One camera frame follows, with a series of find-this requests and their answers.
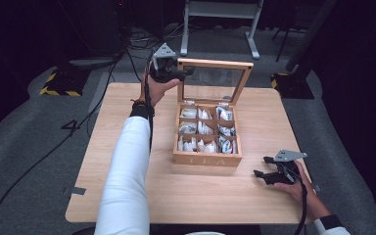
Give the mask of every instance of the wooden frame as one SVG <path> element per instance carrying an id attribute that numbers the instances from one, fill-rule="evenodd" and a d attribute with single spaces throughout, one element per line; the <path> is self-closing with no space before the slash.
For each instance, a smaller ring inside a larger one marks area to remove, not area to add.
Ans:
<path id="1" fill-rule="evenodd" d="M 239 123 L 237 121 L 237 113 L 235 105 L 240 97 L 247 79 L 253 69 L 253 63 L 241 63 L 241 62 L 229 62 L 229 61 L 213 61 L 213 60 L 195 60 L 195 59 L 178 59 L 178 70 L 184 71 L 187 67 L 192 68 L 208 68 L 208 69 L 225 69 L 225 70 L 238 70 L 241 71 L 241 77 L 234 89 L 230 100 L 227 99 L 201 99 L 191 97 L 189 100 L 185 98 L 185 82 L 181 82 L 178 85 L 178 102 L 176 110 L 175 121 L 175 137 L 173 146 L 173 163 L 181 165 L 215 165 L 215 166 L 238 166 L 242 160 L 242 148 L 240 141 L 240 133 L 236 132 L 234 136 L 223 136 L 218 133 L 218 126 L 224 127 L 237 127 Z M 233 120 L 218 119 L 215 114 L 215 109 L 218 106 L 224 106 L 224 109 L 231 111 L 233 114 Z M 185 108 L 207 110 L 212 116 L 212 119 L 185 118 L 181 117 L 181 112 Z M 188 121 L 195 123 L 197 126 L 200 122 L 206 124 L 212 129 L 213 135 L 204 135 L 195 131 L 194 134 L 179 133 L 179 126 L 182 121 Z M 223 137 L 229 140 L 233 147 L 233 152 L 221 153 L 219 146 L 219 138 Z M 195 152 L 187 152 L 178 150 L 178 141 L 182 138 L 183 142 L 189 141 L 192 137 L 196 138 L 197 143 L 203 140 L 205 144 L 214 141 L 217 146 L 217 153 L 200 152 L 197 144 Z"/>

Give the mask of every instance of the white sleeve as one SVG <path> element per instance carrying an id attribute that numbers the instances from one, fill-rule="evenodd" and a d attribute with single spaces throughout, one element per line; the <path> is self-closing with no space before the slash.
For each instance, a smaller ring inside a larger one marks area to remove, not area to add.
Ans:
<path id="1" fill-rule="evenodd" d="M 313 223 L 320 235 L 350 235 L 334 214 L 316 219 Z"/>
<path id="2" fill-rule="evenodd" d="M 149 138 L 145 118 L 127 118 L 112 156 L 95 234 L 149 234 L 145 192 Z"/>

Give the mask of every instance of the tabletop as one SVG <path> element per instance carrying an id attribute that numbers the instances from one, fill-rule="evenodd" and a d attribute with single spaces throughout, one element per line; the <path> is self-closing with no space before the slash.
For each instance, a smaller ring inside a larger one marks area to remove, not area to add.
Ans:
<path id="1" fill-rule="evenodd" d="M 211 86 L 197 86 L 212 92 Z M 111 83 L 97 118 L 75 183 L 85 189 L 72 194 L 66 219 L 94 222 L 110 161 L 140 84 Z M 154 137 L 146 190 L 151 223 L 268 224 L 299 223 L 302 207 L 289 195 L 265 185 L 254 169 L 272 172 L 263 161 L 280 149 L 299 151 L 290 122 L 276 90 L 248 88 L 236 104 L 243 159 L 237 167 L 172 163 L 176 89 L 156 105 Z"/>

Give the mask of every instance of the box hinge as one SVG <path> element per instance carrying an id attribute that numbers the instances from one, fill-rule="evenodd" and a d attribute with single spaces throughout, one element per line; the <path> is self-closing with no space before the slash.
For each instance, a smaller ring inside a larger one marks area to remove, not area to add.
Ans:
<path id="1" fill-rule="evenodd" d="M 195 101 L 184 101 L 184 105 L 195 105 Z"/>

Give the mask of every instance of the gray floor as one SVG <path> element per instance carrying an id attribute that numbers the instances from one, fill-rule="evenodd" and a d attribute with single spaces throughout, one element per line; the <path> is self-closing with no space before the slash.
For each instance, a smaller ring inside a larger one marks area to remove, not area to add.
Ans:
<path id="1" fill-rule="evenodd" d="M 188 58 L 244 61 L 255 63 L 247 86 L 270 87 L 269 77 L 285 71 L 288 58 L 300 34 L 291 33 L 279 63 L 275 58 L 283 33 L 271 41 L 274 31 L 258 30 L 255 39 L 261 55 L 252 59 L 244 31 L 200 30 L 190 34 Z M 168 42 L 179 52 L 180 37 Z M 149 50 L 132 55 L 147 58 Z M 134 58 L 136 69 L 142 71 L 146 61 Z M 69 131 L 61 126 L 72 119 L 81 121 L 101 97 L 108 69 L 91 72 L 82 97 L 39 95 L 53 68 L 35 78 L 28 87 L 30 98 L 0 123 L 0 198 L 6 190 L 36 161 L 43 158 Z M 131 63 L 124 56 L 114 69 L 115 81 L 137 82 Z M 323 106 L 322 88 L 314 72 L 307 81 L 314 100 L 283 100 L 297 141 L 307 152 L 307 166 L 319 196 L 336 213 L 352 234 L 376 234 L 376 207 L 371 192 L 359 175 Z M 0 208 L 0 234 L 72 234 L 94 225 L 69 223 L 65 212 L 70 189 L 78 175 L 97 113 L 82 125 L 65 144 L 34 168 L 8 195 Z M 262 234 L 293 234 L 296 225 L 262 225 Z M 308 234 L 316 234 L 313 225 Z"/>

